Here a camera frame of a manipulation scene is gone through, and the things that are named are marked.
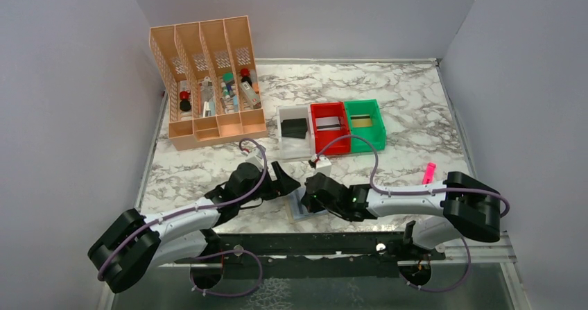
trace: organizer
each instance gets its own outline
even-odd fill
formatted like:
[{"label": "organizer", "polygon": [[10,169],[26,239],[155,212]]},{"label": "organizer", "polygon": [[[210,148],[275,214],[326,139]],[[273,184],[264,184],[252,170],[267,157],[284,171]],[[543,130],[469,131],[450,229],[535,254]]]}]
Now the organizer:
[{"label": "organizer", "polygon": [[[377,150],[384,149],[386,128],[382,121],[378,101],[345,101],[344,105],[351,134],[368,140]],[[357,139],[351,140],[352,153],[371,151],[372,149],[365,142]]]},{"label": "organizer", "polygon": [[[247,16],[154,27],[149,41],[168,93],[169,139],[176,149],[267,136],[263,109],[248,105],[238,89],[240,70],[257,72]],[[225,112],[221,82],[226,73],[235,79],[232,88],[238,107],[231,104],[233,112]],[[206,101],[215,111],[210,117],[202,116],[205,99],[200,83],[205,77],[212,81],[213,94]],[[184,86],[190,92],[190,112],[179,108],[179,93]]]},{"label": "organizer", "polygon": [[[386,147],[386,128],[376,100],[279,106],[276,108],[276,115],[278,145],[282,159],[308,158],[320,152],[329,142],[348,134],[367,139],[377,150]],[[318,130],[318,122],[321,120],[317,122],[317,119],[325,117],[336,117],[338,126],[335,130]],[[282,121],[290,119],[306,121],[307,132],[304,139],[283,136]],[[371,148],[361,140],[341,139],[329,147],[325,155],[370,151]]]}]

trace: white wall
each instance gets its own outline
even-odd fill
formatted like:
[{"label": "white wall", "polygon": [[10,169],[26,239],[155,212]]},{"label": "white wall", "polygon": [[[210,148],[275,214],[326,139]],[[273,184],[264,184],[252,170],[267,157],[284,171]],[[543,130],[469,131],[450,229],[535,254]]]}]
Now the white wall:
[{"label": "white wall", "polygon": [[163,86],[135,0],[0,0],[0,309],[94,309]]},{"label": "white wall", "polygon": [[249,15],[260,58],[441,58],[474,0],[137,0],[152,26]]},{"label": "white wall", "polygon": [[534,309],[586,309],[588,0],[477,0],[441,63]]}]

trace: pink marker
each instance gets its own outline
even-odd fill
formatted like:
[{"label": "pink marker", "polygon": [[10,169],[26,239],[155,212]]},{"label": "pink marker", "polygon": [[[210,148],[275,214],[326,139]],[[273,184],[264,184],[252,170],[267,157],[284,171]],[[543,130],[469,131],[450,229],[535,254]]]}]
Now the pink marker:
[{"label": "pink marker", "polygon": [[437,168],[437,164],[429,162],[426,165],[426,171],[424,172],[423,177],[423,184],[428,184],[433,181],[433,177],[435,177],[435,168]]}]

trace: white marble countertop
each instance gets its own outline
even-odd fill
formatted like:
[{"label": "white marble countertop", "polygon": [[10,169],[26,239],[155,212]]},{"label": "white marble countertop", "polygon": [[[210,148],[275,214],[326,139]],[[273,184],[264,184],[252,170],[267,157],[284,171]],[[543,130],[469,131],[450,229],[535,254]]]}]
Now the white marble countertop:
[{"label": "white marble countertop", "polygon": [[[378,100],[386,125],[386,149],[379,152],[376,183],[420,184],[429,162],[437,164],[435,179],[449,171],[467,173],[460,140],[432,64],[264,64],[257,66],[259,89],[269,136],[268,163],[280,161],[289,175],[304,183],[312,175],[305,162],[283,163],[276,136],[276,107],[334,101]],[[243,160],[236,143],[177,151],[168,140],[168,112],[141,201],[142,214],[163,212],[191,203],[226,181]],[[368,182],[374,157],[332,157],[331,177],[346,185]],[[365,232],[403,230],[420,216],[388,216],[350,223],[333,215],[290,223],[283,198],[242,211],[217,232]]]}]

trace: peach desk organizer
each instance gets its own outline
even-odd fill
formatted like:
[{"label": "peach desk organizer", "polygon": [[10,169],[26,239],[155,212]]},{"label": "peach desk organizer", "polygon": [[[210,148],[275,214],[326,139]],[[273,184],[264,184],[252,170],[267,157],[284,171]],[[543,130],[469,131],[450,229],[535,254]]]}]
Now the peach desk organizer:
[{"label": "peach desk organizer", "polygon": [[[176,149],[267,137],[263,108],[254,110],[237,88],[241,69],[257,72],[247,16],[154,27],[149,44],[169,96],[169,139]],[[227,72],[235,79],[239,111],[226,114],[221,81]],[[202,118],[199,83],[207,76],[212,80],[216,114]],[[190,91],[191,117],[182,116],[179,108],[184,80]]]}]

